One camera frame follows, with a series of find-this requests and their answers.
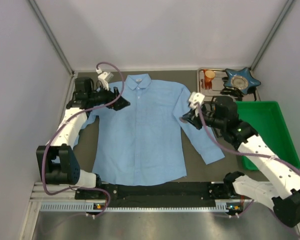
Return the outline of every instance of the light blue shirt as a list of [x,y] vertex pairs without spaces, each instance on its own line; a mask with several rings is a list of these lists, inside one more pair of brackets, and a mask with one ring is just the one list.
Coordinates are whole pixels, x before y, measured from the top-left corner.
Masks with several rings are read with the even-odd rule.
[[[120,91],[122,82],[110,83],[109,87]],[[128,75],[122,96],[130,106],[119,111],[107,107],[94,110],[82,126],[84,129],[99,116],[92,172],[102,181],[151,186],[186,176],[181,128],[206,164],[224,157],[204,129],[180,121],[179,117],[190,110],[190,92],[183,84],[151,80],[148,74]]]

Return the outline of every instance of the shirt placket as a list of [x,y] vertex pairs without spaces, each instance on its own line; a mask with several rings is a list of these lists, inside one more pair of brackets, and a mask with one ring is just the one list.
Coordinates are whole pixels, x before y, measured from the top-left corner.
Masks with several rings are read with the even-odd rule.
[[142,89],[136,87],[136,118],[135,118],[135,156],[134,156],[134,184],[140,182],[141,175],[141,149],[142,149]]

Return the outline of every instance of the green tray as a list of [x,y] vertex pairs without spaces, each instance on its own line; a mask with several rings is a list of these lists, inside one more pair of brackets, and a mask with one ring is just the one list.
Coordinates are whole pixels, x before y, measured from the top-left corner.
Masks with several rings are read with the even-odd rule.
[[[300,160],[291,140],[285,119],[276,101],[237,101],[239,118],[251,124],[263,141],[279,158],[300,168]],[[243,167],[257,171],[258,168],[245,156]]]

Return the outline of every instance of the cable connector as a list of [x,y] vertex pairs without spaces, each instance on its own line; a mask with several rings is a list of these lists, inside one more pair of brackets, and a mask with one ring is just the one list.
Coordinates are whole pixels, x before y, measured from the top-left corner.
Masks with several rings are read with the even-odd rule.
[[102,74],[102,72],[103,72],[101,68],[96,68],[95,71],[97,74]]
[[195,115],[198,116],[199,112],[198,112],[198,109],[197,109],[197,104],[200,104],[200,107],[201,105],[204,103],[205,101],[205,95],[203,95],[202,93],[200,92],[192,92],[189,99],[188,99],[188,102],[189,102],[189,107],[191,109],[195,109]]
[[104,71],[98,76],[98,80],[101,82],[102,87],[106,90],[109,90],[108,82],[112,79],[114,75],[111,72]]

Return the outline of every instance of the shirt cuff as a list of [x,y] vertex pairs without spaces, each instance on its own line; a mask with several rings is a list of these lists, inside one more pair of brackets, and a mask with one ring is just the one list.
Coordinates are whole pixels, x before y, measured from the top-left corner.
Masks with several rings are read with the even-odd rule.
[[225,157],[224,153],[218,147],[210,148],[200,154],[205,164],[212,164]]

